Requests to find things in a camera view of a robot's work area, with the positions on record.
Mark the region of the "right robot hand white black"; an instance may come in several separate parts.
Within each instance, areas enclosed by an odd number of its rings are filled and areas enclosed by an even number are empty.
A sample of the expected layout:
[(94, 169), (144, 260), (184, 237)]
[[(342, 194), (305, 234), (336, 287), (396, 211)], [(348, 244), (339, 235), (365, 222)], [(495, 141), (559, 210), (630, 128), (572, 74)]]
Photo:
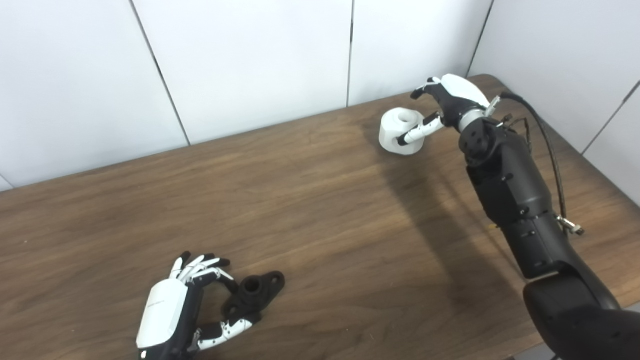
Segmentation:
[(478, 87), (460, 76), (446, 74), (441, 79), (430, 77), (425, 84), (414, 89), (410, 98), (432, 96), (439, 106), (423, 120), (418, 121), (409, 131), (397, 138), (401, 147), (413, 144), (444, 128), (455, 128), (459, 132), (476, 119), (489, 117), (495, 112), (499, 98), (489, 101)]

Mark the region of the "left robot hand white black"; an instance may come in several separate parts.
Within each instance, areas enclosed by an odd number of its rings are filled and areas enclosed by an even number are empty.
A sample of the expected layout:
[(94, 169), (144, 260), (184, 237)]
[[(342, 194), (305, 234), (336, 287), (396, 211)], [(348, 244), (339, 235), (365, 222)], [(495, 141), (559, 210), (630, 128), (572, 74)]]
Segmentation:
[(147, 298), (135, 344), (140, 360), (192, 360), (197, 354), (238, 337), (259, 321), (259, 309), (233, 304), (222, 321), (198, 324), (205, 287), (223, 284), (233, 296), (235, 279), (224, 271), (228, 259), (206, 253), (192, 258), (183, 252), (169, 276), (155, 284)]

